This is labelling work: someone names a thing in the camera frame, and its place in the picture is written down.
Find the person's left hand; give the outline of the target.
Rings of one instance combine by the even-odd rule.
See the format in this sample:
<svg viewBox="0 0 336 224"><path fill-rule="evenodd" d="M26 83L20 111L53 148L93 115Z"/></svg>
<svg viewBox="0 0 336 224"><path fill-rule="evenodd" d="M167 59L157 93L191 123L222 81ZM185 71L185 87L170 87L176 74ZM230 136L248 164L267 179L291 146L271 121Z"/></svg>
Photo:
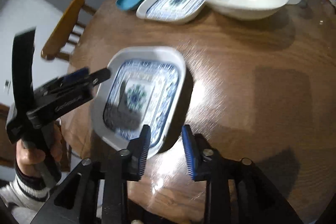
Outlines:
<svg viewBox="0 0 336 224"><path fill-rule="evenodd" d="M50 153L56 162L62 158L62 134L59 127L54 124L54 142L50 148ZM25 148L22 140L16 145L16 161L20 171L29 177L41 177L41 173L35 166L45 159L45 153L36 148Z"/></svg>

